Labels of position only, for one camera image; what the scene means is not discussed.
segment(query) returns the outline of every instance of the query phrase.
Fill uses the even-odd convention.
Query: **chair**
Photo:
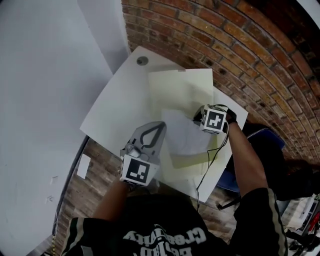
[[[277,147],[279,147],[281,150],[285,147],[285,142],[273,131],[271,130],[269,127],[263,127],[258,129],[255,132],[251,132],[248,136],[247,139],[249,140],[249,142],[251,142],[253,139],[254,140],[259,140],[259,139],[263,139],[264,141],[269,141],[271,143],[274,143]],[[227,168],[224,170],[224,172],[222,173],[219,181],[217,182],[217,186],[219,188],[225,189],[225,190],[229,190],[235,193],[240,193],[237,181],[236,181],[236,176],[233,172],[228,171]],[[233,206],[237,203],[239,203],[241,200],[240,195],[233,200],[232,202],[222,206],[220,204],[217,205],[219,210],[223,210],[226,209],[230,206]]]

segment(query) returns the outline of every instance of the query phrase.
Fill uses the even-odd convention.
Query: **brick wall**
[[[320,85],[292,41],[244,0],[122,0],[131,50],[143,46],[189,68],[272,127],[285,157],[320,160]]]

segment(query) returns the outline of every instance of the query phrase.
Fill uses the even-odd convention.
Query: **floor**
[[[60,255],[65,242],[69,221],[75,217],[90,217],[96,209],[108,187],[117,176],[120,159],[98,143],[89,139],[84,154],[91,158],[85,179],[77,175],[77,168],[71,177],[63,197],[58,216],[55,239],[56,255]],[[222,189],[215,188],[205,204],[201,204],[199,213],[210,232],[230,241],[236,220],[233,217],[236,206],[219,211],[216,204],[225,204],[233,199]]]

